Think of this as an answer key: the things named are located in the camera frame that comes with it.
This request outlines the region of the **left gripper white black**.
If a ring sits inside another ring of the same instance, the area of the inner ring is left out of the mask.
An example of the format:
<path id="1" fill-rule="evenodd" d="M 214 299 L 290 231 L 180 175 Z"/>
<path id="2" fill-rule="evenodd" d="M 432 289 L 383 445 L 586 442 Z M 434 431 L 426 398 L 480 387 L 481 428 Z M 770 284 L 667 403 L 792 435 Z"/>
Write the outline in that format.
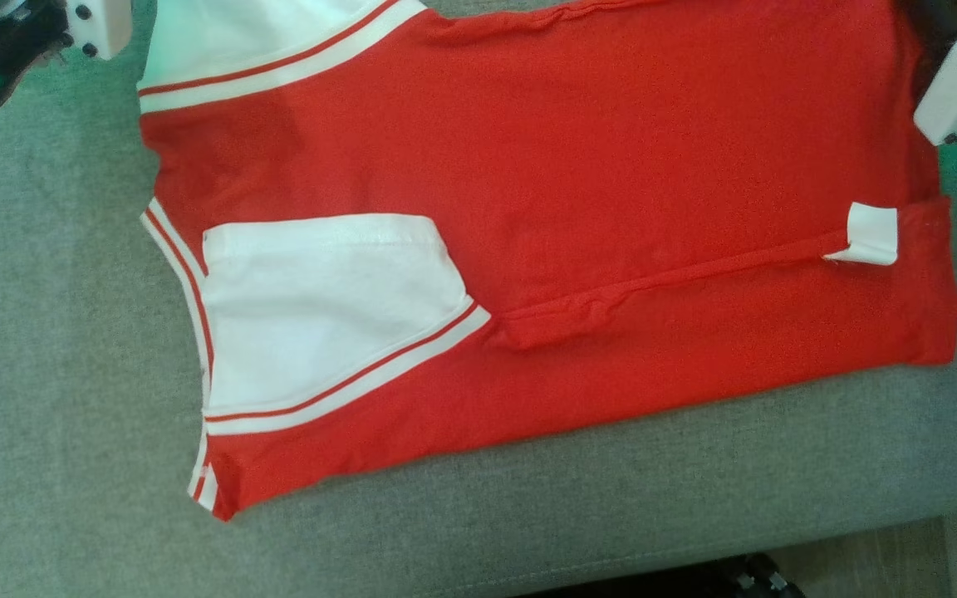
<path id="1" fill-rule="evenodd" d="M 132 31 L 130 1 L 0 1 L 0 107 L 35 65 L 70 48 L 110 60 Z"/>

